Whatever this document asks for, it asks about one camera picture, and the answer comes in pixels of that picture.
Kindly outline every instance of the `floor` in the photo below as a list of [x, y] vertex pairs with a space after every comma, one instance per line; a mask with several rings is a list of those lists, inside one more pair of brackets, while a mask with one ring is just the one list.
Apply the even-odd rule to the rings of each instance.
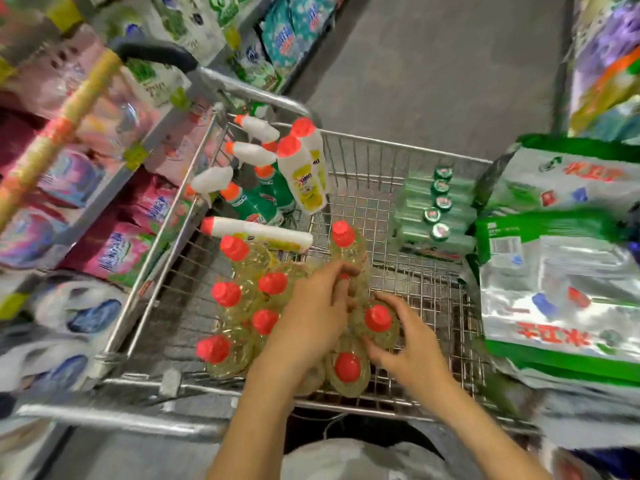
[[[348, 0], [289, 92], [345, 133], [494, 159], [551, 126], [565, 0]], [[226, 398], [178, 409], [229, 416]], [[425, 433], [478, 478], [443, 428]], [[204, 478], [217, 446], [77, 430], [51, 480]]]

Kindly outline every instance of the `barcode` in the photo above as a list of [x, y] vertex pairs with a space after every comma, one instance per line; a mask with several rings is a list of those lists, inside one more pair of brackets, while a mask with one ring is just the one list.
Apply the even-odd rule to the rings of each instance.
[[518, 236], [489, 239], [491, 254], [522, 254], [522, 243]]

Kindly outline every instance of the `black plastic handle corner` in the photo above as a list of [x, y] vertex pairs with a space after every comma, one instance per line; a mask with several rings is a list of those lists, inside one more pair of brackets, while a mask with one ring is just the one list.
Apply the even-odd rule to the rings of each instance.
[[109, 49], [114, 51], [123, 63], [129, 59], [141, 59], [178, 67], [185, 74], [198, 67], [198, 61], [191, 53], [172, 42], [151, 38], [117, 37], [109, 42]]

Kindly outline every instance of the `metal shopping cart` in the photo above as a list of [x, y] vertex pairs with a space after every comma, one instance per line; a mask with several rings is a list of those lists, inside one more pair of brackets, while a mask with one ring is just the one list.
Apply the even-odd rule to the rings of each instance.
[[[124, 41], [116, 44], [113, 51], [120, 60], [139, 57], [176, 65], [212, 102], [215, 92], [222, 90], [270, 104], [278, 114], [288, 111], [309, 116], [319, 126], [319, 119], [303, 105], [200, 67], [192, 56], [172, 44]], [[215, 121], [234, 139], [244, 138], [242, 130], [229, 122], [228, 115], [217, 111], [205, 139]], [[284, 134], [290, 128], [283, 123], [274, 126]], [[484, 384], [488, 365], [471, 348], [473, 339], [482, 332], [481, 322], [457, 280], [459, 266], [399, 253], [387, 241], [390, 213], [410, 169], [433, 171], [437, 164], [447, 164], [454, 167], [457, 175], [477, 178], [491, 162], [327, 130], [323, 130], [323, 138], [332, 187], [329, 204], [311, 217], [293, 213], [286, 225], [313, 234], [314, 245], [306, 255], [283, 253], [281, 259], [328, 260], [332, 222], [339, 219], [352, 222], [363, 230], [367, 240], [372, 266], [371, 289], [407, 299], [422, 320], [435, 330], [460, 385], [485, 407], [493, 409], [494, 416], [507, 430], [535, 434], [531, 425], [502, 415], [479, 394], [478, 386]], [[243, 170], [237, 172], [237, 178], [251, 173]], [[181, 195], [188, 178], [180, 186]], [[226, 420], [172, 411], [172, 404], [181, 397], [239, 396], [243, 389], [242, 378], [210, 377], [195, 354], [198, 339], [210, 334], [216, 325], [211, 287], [220, 276], [232, 275], [228, 260], [219, 252], [220, 240], [197, 231], [206, 209], [198, 198], [160, 266], [152, 261], [153, 250], [149, 252], [150, 257], [116, 327], [97, 357], [100, 367], [92, 373], [91, 393], [26, 397], [17, 405], [17, 414], [82, 426], [179, 436], [192, 441], [220, 439]], [[172, 220], [174, 211], [175, 204], [164, 220], [154, 247], [163, 240], [166, 224]], [[147, 275], [153, 268], [156, 273], [150, 280]], [[397, 348], [402, 347], [401, 337]], [[368, 388], [358, 398], [342, 397], [325, 386], [308, 398], [297, 400], [297, 405], [379, 417], [432, 420], [386, 370], [379, 368], [372, 371]]]

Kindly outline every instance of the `person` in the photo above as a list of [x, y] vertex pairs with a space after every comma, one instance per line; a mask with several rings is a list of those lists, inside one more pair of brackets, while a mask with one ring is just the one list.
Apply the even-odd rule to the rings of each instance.
[[[358, 270], [334, 260], [296, 282], [290, 302], [247, 373], [243, 394], [208, 479], [280, 478], [285, 425], [296, 386], [306, 371], [332, 350], [355, 306], [343, 273], [357, 276]], [[395, 309], [406, 345], [395, 355], [366, 341], [370, 359], [457, 434], [487, 478], [551, 478], [458, 385], [435, 333], [411, 307], [391, 294], [378, 292], [376, 298]]]

